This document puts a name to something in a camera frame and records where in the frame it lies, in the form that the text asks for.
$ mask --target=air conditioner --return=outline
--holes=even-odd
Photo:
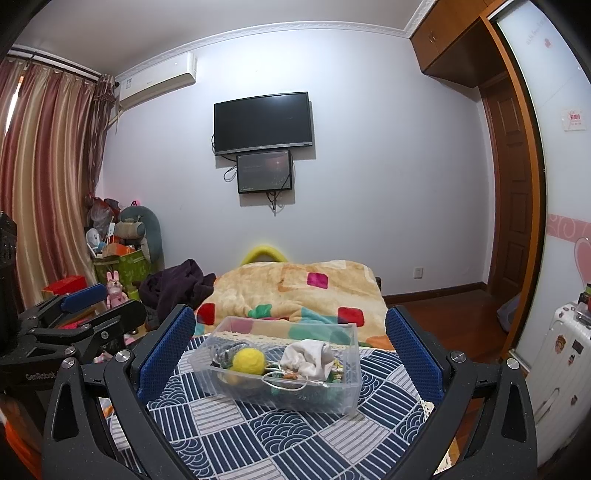
[[[197,59],[191,52],[164,60],[121,82],[119,103],[128,110],[139,103],[195,83]]]

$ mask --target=green storage box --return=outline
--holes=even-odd
[[[152,266],[141,250],[121,257],[113,255],[105,258],[94,258],[92,262],[99,282],[107,285],[107,272],[117,270],[119,272],[119,281],[126,291],[134,288],[134,281],[144,281],[152,273]]]

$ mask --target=pink bunny toy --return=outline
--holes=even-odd
[[[107,290],[109,292],[109,296],[107,297],[108,309],[115,308],[129,300],[127,295],[123,293],[123,286],[119,281],[119,272],[117,270],[113,274],[107,272]]]

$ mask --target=purple cloth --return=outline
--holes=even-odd
[[[162,322],[179,303],[193,310],[213,293],[213,273],[203,275],[195,260],[185,260],[176,267],[149,275],[139,287],[139,297],[148,307],[156,310]]]

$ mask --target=pink heart decoration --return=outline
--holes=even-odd
[[[591,242],[587,238],[579,238],[575,243],[574,261],[583,280],[583,286],[591,283]]]

